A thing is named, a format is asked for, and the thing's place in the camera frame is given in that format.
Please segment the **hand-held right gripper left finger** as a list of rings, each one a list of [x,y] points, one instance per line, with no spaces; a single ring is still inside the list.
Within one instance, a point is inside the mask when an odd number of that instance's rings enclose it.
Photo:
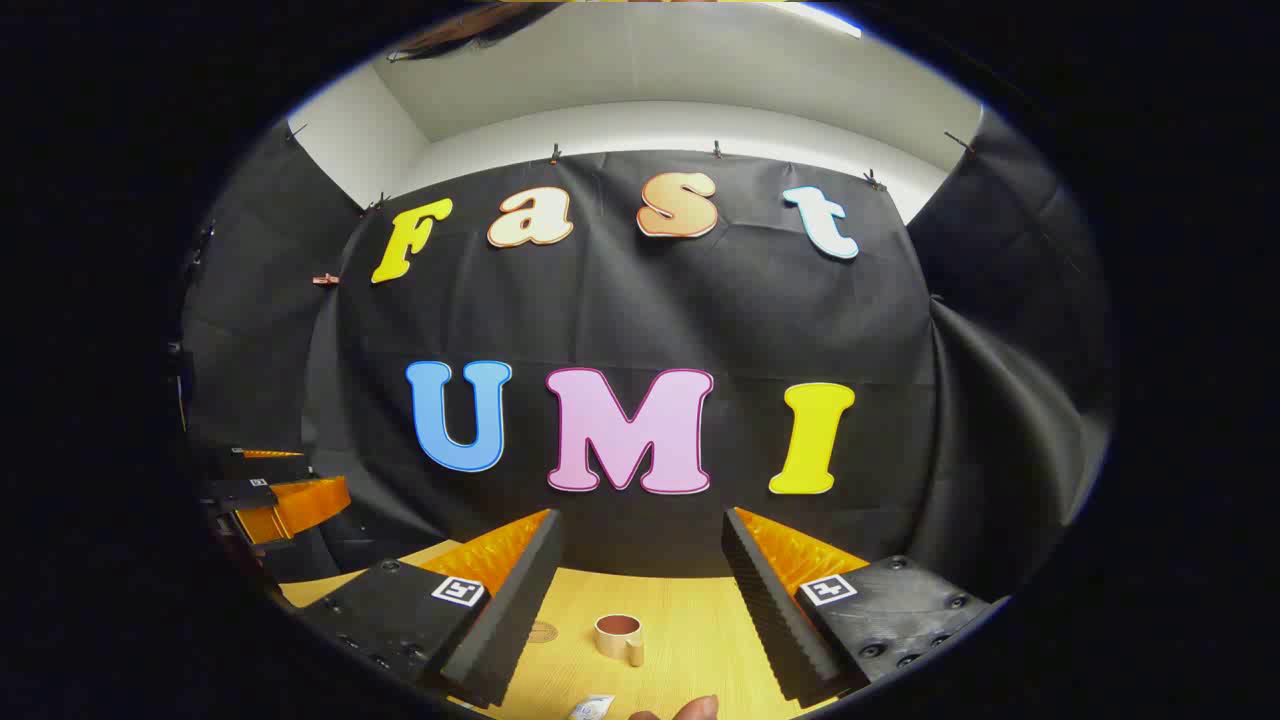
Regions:
[[[300,620],[383,676],[502,705],[563,547],[561,514],[545,509],[426,562],[380,561]]]

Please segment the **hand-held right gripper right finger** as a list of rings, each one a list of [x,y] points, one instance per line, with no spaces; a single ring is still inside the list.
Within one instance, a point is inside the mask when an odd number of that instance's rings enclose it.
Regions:
[[[870,562],[745,509],[724,511],[722,550],[783,697],[804,708],[886,682],[991,612],[908,556]]]

